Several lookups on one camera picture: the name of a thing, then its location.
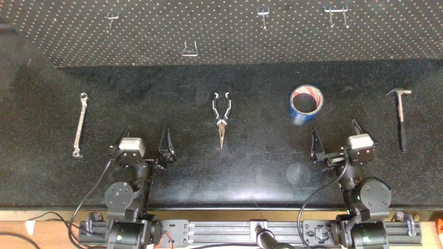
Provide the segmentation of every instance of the black tabletop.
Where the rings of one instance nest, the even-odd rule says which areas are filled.
[[[0,94],[2,209],[73,209],[126,125],[143,139],[146,156],[156,155],[164,126],[171,131],[177,163],[155,173],[151,209],[297,209],[336,177],[309,162],[311,128],[334,152],[354,134],[354,118],[378,140],[364,170],[392,187],[391,207],[443,208],[443,61],[59,69],[26,62],[3,77]],[[296,126],[288,102],[301,84],[317,86],[325,102],[311,122]],[[395,87],[413,92],[404,97],[406,154],[399,152],[395,97],[386,96]],[[83,157],[73,158],[82,92],[89,96]],[[223,149],[214,92],[230,92],[233,101]],[[106,189],[122,179],[125,170],[112,167],[85,208],[105,208]],[[344,208],[339,188],[309,207]]]

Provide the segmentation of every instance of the blue painter's tape roll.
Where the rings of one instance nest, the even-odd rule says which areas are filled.
[[[309,94],[316,101],[316,109],[312,112],[305,113],[297,110],[297,108],[293,105],[293,99],[299,94]],[[291,94],[291,99],[289,100],[289,114],[291,114],[293,118],[293,123],[297,125],[301,125],[304,122],[311,120],[316,116],[316,114],[320,111],[323,106],[323,94],[321,94],[320,90],[312,85],[302,85],[296,88]]]

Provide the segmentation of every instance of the hammer head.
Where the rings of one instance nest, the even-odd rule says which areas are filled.
[[[401,96],[401,95],[403,95],[403,94],[407,94],[407,95],[409,95],[409,94],[412,93],[412,91],[409,90],[409,89],[408,89],[408,90],[405,90],[405,89],[399,87],[399,88],[395,88],[395,89],[391,90],[391,91],[390,91],[388,94],[386,94],[386,95],[389,95],[389,94],[391,94],[391,93],[395,93],[397,96]]]

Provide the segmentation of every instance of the claw hammer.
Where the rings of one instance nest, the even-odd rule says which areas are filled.
[[[391,90],[388,94],[395,93],[397,96],[397,101],[399,105],[399,138],[400,138],[400,150],[401,152],[406,152],[406,130],[404,129],[404,119],[403,119],[403,104],[401,102],[401,96],[403,94],[410,95],[411,90],[405,90],[403,88],[395,88]]]

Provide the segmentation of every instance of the combination wrench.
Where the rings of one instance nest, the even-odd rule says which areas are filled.
[[[88,106],[87,104],[88,95],[86,93],[81,93],[80,100],[82,101],[82,112],[80,113],[80,119],[78,120],[78,126],[77,126],[77,133],[75,135],[74,152],[72,153],[74,157],[81,156],[79,143],[80,143],[80,136],[82,135],[84,114],[86,113],[86,107]]]

